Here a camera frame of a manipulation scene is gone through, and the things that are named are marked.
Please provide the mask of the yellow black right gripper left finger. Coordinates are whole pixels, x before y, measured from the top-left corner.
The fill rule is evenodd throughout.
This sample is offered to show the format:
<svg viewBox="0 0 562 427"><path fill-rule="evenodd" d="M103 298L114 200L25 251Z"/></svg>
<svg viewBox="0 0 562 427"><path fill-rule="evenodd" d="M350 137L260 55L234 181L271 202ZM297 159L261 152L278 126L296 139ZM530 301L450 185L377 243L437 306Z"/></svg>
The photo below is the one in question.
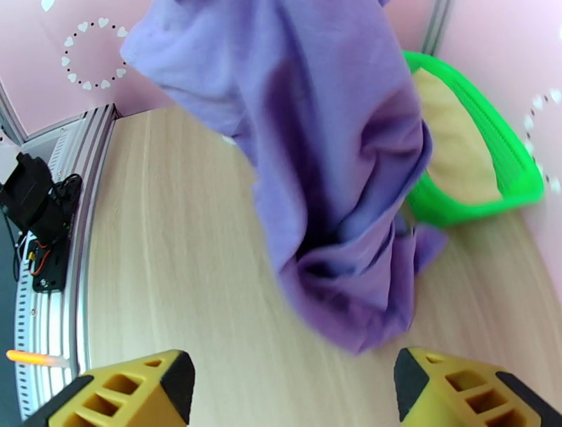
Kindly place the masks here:
<svg viewBox="0 0 562 427"><path fill-rule="evenodd" d="M91 369L19 427L189 427L195 366L168 350Z"/></svg>

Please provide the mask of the aluminium rail platform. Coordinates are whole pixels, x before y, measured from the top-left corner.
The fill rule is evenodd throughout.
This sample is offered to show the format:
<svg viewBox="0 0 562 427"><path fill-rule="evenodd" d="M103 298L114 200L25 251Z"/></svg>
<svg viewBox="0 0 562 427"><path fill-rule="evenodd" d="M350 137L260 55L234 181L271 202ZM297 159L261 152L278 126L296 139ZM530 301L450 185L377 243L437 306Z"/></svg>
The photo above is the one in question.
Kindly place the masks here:
<svg viewBox="0 0 562 427"><path fill-rule="evenodd" d="M17 285L14 341L17 350L61 356L63 367L21 362L15 365L22 419L35 413L74 377L91 366L87 321L87 284L93 212L103 162L119 114L112 104L52 126L29 140L24 150L45 159L55 180L78 173L84 180L70 239L62 292L32 290L28 263Z"/></svg>

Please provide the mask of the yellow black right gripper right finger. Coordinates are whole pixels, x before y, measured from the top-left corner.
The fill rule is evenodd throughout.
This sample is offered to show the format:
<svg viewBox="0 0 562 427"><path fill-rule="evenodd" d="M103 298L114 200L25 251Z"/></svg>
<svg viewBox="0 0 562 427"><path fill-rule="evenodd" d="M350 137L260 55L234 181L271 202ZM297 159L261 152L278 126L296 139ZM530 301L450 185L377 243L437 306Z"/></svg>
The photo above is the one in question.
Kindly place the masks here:
<svg viewBox="0 0 562 427"><path fill-rule="evenodd" d="M393 380L400 427L562 427L562 413L494 364L409 347Z"/></svg>

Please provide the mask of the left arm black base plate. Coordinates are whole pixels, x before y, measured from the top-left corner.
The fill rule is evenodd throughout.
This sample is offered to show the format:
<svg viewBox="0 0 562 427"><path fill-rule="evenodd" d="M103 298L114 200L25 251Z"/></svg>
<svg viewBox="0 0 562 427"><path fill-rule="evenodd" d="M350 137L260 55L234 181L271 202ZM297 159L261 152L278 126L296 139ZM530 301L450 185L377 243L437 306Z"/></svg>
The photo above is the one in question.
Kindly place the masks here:
<svg viewBox="0 0 562 427"><path fill-rule="evenodd" d="M58 240L51 246L37 239L31 241L27 260L33 291L48 293L65 289L70 248L71 241L68 238Z"/></svg>

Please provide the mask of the green plastic basket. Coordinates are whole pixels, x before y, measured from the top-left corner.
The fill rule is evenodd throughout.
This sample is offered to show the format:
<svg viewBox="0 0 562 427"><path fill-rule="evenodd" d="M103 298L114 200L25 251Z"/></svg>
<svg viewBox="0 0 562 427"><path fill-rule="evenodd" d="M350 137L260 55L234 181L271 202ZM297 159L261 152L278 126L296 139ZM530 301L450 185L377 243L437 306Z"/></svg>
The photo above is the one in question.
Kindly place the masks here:
<svg viewBox="0 0 562 427"><path fill-rule="evenodd" d="M540 170L493 104L451 65L423 53L403 54L411 72L425 70L440 79L470 114L490 153L501 194L498 201L465 204L446 195L424 175L407 197L414 216L422 222L447 227L539 202L544 195Z"/></svg>

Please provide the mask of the purple t-shirt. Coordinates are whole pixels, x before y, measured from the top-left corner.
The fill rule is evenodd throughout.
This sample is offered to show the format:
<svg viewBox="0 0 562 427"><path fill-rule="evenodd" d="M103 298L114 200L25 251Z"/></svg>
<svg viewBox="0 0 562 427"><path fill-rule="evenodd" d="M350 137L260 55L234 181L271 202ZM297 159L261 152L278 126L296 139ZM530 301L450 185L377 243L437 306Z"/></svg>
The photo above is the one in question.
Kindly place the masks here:
<svg viewBox="0 0 562 427"><path fill-rule="evenodd" d="M400 215L432 140L389 0L153 0L122 57L256 173L278 284L361 353L405 333L445 235Z"/></svg>

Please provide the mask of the beige cloth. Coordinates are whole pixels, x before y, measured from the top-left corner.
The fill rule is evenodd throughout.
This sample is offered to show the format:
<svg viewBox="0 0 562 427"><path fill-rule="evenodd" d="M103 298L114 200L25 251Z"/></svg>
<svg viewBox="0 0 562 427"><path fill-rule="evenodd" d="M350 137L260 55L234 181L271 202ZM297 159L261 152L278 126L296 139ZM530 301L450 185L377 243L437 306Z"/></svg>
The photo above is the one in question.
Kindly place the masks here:
<svg viewBox="0 0 562 427"><path fill-rule="evenodd" d="M413 80L433 139L427 173L448 197L466 205L499 201L492 157L460 99L442 80L419 68Z"/></svg>

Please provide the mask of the orange pen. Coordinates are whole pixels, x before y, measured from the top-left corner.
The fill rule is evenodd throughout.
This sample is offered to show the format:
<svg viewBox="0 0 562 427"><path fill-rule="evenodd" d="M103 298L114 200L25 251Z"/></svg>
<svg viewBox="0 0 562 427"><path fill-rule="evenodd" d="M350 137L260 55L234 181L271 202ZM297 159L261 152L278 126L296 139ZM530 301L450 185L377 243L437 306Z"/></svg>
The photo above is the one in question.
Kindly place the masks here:
<svg viewBox="0 0 562 427"><path fill-rule="evenodd" d="M68 367L68 360L62 356L29 353L21 350L8 350L6 357L18 364L33 364L45 367Z"/></svg>

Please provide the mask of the aluminium frame post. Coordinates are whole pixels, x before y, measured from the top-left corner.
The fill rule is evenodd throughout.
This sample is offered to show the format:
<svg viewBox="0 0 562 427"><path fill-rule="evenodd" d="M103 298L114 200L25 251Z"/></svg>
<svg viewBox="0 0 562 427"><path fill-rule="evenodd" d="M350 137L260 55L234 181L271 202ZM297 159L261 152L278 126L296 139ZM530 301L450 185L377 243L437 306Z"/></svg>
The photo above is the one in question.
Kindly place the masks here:
<svg viewBox="0 0 562 427"><path fill-rule="evenodd" d="M454 0L434 0L426 34L420 51L435 56L444 34Z"/></svg>

